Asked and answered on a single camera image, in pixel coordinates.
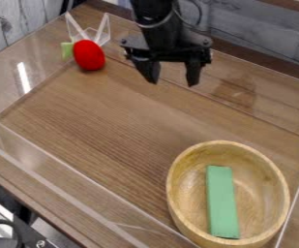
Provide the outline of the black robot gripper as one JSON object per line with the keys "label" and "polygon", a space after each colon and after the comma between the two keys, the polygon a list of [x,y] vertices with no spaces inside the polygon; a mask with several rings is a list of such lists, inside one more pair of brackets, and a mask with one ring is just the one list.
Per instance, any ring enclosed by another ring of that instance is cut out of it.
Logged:
{"label": "black robot gripper", "polygon": [[125,49],[126,58],[135,63],[147,82],[158,83],[161,61],[183,62],[187,68],[189,87],[198,85],[202,64],[213,60],[213,40],[197,35],[181,22],[138,26],[141,32],[125,37],[119,44]]}

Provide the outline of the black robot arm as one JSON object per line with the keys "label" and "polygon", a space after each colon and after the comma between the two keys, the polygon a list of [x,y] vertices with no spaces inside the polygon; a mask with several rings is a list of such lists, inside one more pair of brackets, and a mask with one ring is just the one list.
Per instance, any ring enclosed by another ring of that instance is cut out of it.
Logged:
{"label": "black robot arm", "polygon": [[213,61],[213,39],[198,28],[203,10],[199,0],[189,0],[198,9],[197,23],[182,15],[179,0],[130,0],[135,24],[142,34],[121,40],[125,57],[147,82],[157,84],[161,63],[186,65],[189,87],[199,84],[202,68]]}

